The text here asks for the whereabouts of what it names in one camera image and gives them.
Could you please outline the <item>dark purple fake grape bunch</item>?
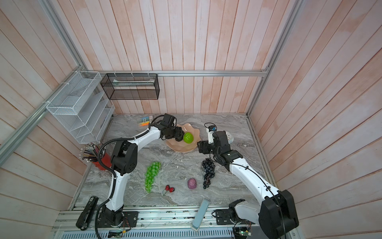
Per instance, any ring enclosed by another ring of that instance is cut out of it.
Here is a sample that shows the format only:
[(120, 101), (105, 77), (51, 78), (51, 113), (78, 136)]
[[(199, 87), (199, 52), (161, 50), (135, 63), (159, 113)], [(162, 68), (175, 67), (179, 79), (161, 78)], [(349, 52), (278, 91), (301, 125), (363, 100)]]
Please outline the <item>dark purple fake grape bunch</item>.
[(205, 173), (203, 189), (207, 189), (211, 185), (211, 179), (215, 177), (215, 164), (210, 158), (207, 158), (202, 162), (202, 168)]

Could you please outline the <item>green bumpy fake fruit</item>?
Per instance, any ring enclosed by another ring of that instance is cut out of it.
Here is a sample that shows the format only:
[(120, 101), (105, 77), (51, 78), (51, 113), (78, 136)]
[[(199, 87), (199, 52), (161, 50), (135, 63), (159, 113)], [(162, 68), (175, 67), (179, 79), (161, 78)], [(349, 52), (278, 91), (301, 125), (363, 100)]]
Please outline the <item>green bumpy fake fruit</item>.
[(187, 144), (191, 144), (194, 141), (194, 136), (190, 132), (186, 132), (183, 137), (183, 141)]

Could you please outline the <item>purple fake fig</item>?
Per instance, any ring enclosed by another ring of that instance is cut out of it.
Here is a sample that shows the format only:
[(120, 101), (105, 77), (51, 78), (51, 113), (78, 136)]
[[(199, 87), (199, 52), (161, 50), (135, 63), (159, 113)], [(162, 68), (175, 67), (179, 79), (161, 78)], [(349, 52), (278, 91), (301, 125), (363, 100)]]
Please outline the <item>purple fake fig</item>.
[(188, 188), (194, 190), (197, 188), (197, 181), (194, 178), (188, 180)]

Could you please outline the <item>green fake grape bunch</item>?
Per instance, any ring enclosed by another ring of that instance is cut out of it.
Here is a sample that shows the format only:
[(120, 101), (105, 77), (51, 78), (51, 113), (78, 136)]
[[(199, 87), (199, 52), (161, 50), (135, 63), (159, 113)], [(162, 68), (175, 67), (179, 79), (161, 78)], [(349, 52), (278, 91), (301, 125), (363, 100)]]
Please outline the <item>green fake grape bunch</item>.
[(155, 181), (155, 177), (158, 175), (160, 169), (161, 162), (159, 161), (151, 163), (150, 166), (147, 168), (145, 174), (145, 190), (147, 193), (151, 192), (153, 183)]

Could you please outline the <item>red fake cherries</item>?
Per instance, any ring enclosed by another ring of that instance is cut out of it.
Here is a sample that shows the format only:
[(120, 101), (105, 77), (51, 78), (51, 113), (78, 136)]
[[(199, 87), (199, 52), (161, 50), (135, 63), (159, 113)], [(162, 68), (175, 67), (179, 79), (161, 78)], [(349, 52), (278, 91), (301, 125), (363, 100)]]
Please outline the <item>red fake cherries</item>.
[(162, 192), (162, 195), (165, 196), (167, 193), (173, 193), (175, 191), (174, 187), (171, 187), (170, 185), (166, 185), (165, 189)]

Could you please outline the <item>black fake avocado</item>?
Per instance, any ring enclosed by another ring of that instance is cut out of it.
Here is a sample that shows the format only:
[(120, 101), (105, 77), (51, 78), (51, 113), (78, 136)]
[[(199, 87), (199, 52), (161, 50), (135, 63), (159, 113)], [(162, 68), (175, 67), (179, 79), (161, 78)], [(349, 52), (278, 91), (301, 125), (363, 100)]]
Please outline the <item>black fake avocado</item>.
[(177, 142), (180, 142), (184, 139), (184, 131), (181, 127), (177, 126), (175, 127), (174, 129), (174, 139), (177, 141)]

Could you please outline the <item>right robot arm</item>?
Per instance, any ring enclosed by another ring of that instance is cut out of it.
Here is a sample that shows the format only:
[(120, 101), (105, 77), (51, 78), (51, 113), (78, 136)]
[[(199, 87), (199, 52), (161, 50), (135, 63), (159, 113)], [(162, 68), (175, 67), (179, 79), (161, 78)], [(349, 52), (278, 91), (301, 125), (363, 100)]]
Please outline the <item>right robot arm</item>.
[(260, 226), (270, 239), (279, 239), (299, 226), (293, 195), (281, 191), (260, 176), (246, 161), (244, 156), (231, 149), (227, 133), (207, 129), (208, 140), (197, 143), (202, 154), (210, 156), (227, 171), (238, 177), (254, 195), (260, 207), (247, 201), (237, 200), (231, 204), (233, 216), (238, 220), (246, 220)]

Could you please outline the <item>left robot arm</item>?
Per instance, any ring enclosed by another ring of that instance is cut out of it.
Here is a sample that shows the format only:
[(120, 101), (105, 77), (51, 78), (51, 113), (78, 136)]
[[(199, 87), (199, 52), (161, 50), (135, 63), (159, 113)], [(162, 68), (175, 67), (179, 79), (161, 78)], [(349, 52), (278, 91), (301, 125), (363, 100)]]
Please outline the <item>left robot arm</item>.
[[(177, 126), (177, 119), (170, 114), (159, 115), (149, 123), (148, 128), (133, 137), (115, 138), (105, 142), (99, 149), (97, 160), (99, 164), (112, 174), (112, 183), (108, 199), (103, 202), (99, 210), (101, 215), (109, 221), (118, 224), (123, 218), (123, 198), (130, 173), (136, 168), (138, 152), (151, 142), (161, 139), (183, 140), (184, 132)], [(104, 149), (114, 143), (111, 154), (111, 167), (106, 166), (101, 158)]]

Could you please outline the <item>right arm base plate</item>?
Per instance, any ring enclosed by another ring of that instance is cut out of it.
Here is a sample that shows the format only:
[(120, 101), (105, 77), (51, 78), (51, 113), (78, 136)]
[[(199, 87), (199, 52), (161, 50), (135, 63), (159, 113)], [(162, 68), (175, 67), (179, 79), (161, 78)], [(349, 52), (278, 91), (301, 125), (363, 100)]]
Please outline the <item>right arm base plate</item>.
[(236, 212), (232, 208), (217, 209), (212, 213), (218, 225), (234, 225), (239, 221)]

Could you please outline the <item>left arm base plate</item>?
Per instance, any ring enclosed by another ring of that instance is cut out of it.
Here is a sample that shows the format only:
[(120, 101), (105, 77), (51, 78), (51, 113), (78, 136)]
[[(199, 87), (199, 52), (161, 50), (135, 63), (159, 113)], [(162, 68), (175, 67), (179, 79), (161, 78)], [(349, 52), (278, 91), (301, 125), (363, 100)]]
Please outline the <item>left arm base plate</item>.
[(135, 228), (138, 220), (138, 211), (127, 212), (100, 212), (97, 220), (98, 228)]

